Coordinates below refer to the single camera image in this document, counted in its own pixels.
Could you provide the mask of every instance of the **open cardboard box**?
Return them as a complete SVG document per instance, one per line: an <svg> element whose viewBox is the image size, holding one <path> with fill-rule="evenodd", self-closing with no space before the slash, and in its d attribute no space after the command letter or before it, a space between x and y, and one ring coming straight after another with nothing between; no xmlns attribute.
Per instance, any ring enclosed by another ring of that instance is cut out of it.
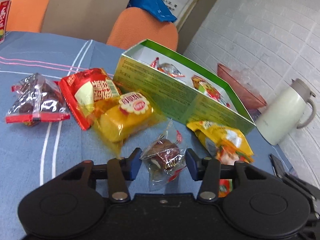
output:
<svg viewBox="0 0 320 240"><path fill-rule="evenodd" d="M150 64L156 57L159 57L160 64L173 64L185 75L180 79L186 84L151 68ZM193 75L205 78L214 86L230 104L230 108L193 88ZM228 83L154 41L144 40L125 51L118 62L113 81L124 93L138 89L145 91L167 117L183 124L208 120L238 128L244 134L255 127L248 111Z"/></svg>

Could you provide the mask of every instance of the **pink basket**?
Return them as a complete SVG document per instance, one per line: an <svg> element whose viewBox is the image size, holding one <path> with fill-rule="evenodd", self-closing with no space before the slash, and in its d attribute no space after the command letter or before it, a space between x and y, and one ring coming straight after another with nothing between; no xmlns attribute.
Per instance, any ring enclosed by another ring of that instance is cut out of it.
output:
<svg viewBox="0 0 320 240"><path fill-rule="evenodd" d="M229 72L231 69L226 67L225 65L218 63L218 77L222 78L225 82L227 82L230 87L237 94L245 108L247 109L258 109L267 105L267 102L263 99L262 96L256 97L246 88L244 88L237 80L235 80Z"/></svg>

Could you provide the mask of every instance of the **silver screw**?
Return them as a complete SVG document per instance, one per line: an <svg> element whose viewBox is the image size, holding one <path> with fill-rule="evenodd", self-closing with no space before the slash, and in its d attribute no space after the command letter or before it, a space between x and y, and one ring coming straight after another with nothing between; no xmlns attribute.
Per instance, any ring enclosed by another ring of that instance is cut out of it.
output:
<svg viewBox="0 0 320 240"><path fill-rule="evenodd" d="M128 197L128 194L125 193L125 192L115 192L112 194L112 198L115 199L115 200L124 200Z"/></svg>
<svg viewBox="0 0 320 240"><path fill-rule="evenodd" d="M210 191L204 191L200 193L200 197L206 200L212 200L216 197L215 193Z"/></svg>

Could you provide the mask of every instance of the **chair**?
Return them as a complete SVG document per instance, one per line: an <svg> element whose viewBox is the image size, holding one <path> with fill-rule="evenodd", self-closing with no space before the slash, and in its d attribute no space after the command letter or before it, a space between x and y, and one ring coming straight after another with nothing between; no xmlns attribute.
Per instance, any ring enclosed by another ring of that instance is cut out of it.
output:
<svg viewBox="0 0 320 240"><path fill-rule="evenodd" d="M107 44L128 49L144 39L176 51L178 31L173 23L160 22L147 11L130 7L120 14L113 25Z"/></svg>
<svg viewBox="0 0 320 240"><path fill-rule="evenodd" d="M49 0L12 0L7 31L39 33Z"/></svg>

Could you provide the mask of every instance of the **flower-shaped label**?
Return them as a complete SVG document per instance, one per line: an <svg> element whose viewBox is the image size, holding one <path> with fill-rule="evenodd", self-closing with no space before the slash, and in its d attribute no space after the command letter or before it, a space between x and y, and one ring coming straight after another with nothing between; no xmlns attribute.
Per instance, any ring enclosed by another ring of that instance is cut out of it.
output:
<svg viewBox="0 0 320 240"><path fill-rule="evenodd" d="M131 92L120 96L120 108L128 113L144 114L150 102L140 93Z"/></svg>

